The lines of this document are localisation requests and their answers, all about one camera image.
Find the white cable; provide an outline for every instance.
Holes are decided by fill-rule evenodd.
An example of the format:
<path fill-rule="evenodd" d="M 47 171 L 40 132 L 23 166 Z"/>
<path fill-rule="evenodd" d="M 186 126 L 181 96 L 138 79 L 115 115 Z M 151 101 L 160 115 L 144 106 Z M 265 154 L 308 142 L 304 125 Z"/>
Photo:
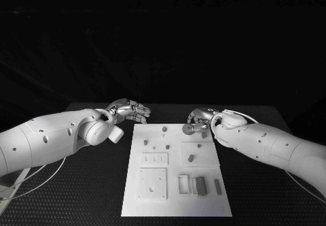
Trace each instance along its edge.
<path fill-rule="evenodd" d="M 295 181 L 295 183 L 300 185 L 300 187 L 323 202 L 326 203 L 326 201 L 323 199 L 320 199 L 304 187 L 302 185 L 297 182 L 297 180 L 292 178 L 292 176 L 289 175 L 288 171 L 285 171 L 288 176 L 291 177 L 291 179 Z"/>
<path fill-rule="evenodd" d="M 239 115 L 242 115 L 242 116 L 245 116 L 248 119 L 250 119 L 255 123 L 258 123 L 246 114 L 242 114 L 242 113 L 239 113 L 239 112 L 235 112 L 235 111 L 230 111 L 230 112 L 233 112 L 233 113 L 236 113 L 236 114 L 239 114 Z M 302 185 L 297 182 L 297 180 L 292 178 L 292 176 L 289 175 L 289 173 L 287 172 L 287 174 L 288 174 L 288 176 L 291 177 L 291 179 L 294 180 L 294 182 L 300 185 L 300 187 L 323 202 L 323 203 L 326 203 L 326 201 L 323 200 L 323 199 L 320 199 L 304 187 L 302 187 Z"/>
<path fill-rule="evenodd" d="M 15 199 L 15 198 L 18 198 L 18 197 L 21 197 L 23 195 L 25 195 L 25 194 L 28 194 L 31 191 L 34 191 L 49 180 L 50 180 L 50 178 L 54 176 L 54 174 L 57 173 L 57 171 L 59 171 L 59 168 L 57 168 L 57 170 L 54 171 L 54 173 L 51 174 L 51 176 L 49 177 L 49 179 L 34 188 L 34 189 L 31 189 L 28 192 L 25 192 L 25 193 L 23 193 L 21 195 L 18 195 L 18 196 L 15 196 L 15 197 L 11 197 L 11 198 L 8 198 L 8 199 L 2 199 L 2 200 L 0 200 L 0 202 L 1 201 L 4 201 L 4 200 L 10 200 L 10 199 Z"/>
<path fill-rule="evenodd" d="M 10 189 L 10 188 L 12 188 L 12 187 L 15 187 L 23 181 L 25 181 L 40 170 L 41 170 L 41 168 L 44 167 L 46 165 L 43 165 L 38 169 L 37 169 L 37 171 L 33 173 L 33 174 L 30 174 L 20 182 L 17 182 L 15 184 L 12 184 L 11 185 L 11 187 L 7 187 L 4 190 L 1 190 L 0 191 L 0 194 L 1 194 L 1 192 L 4 192 L 7 189 Z"/>

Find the black backdrop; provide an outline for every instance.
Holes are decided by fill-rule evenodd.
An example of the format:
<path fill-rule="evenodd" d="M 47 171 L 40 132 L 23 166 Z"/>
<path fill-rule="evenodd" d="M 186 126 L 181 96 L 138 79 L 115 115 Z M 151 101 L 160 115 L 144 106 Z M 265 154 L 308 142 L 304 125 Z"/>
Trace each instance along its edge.
<path fill-rule="evenodd" d="M 70 102 L 129 98 L 272 105 L 324 144 L 323 1 L 119 2 L 1 10 L 0 130 Z"/>

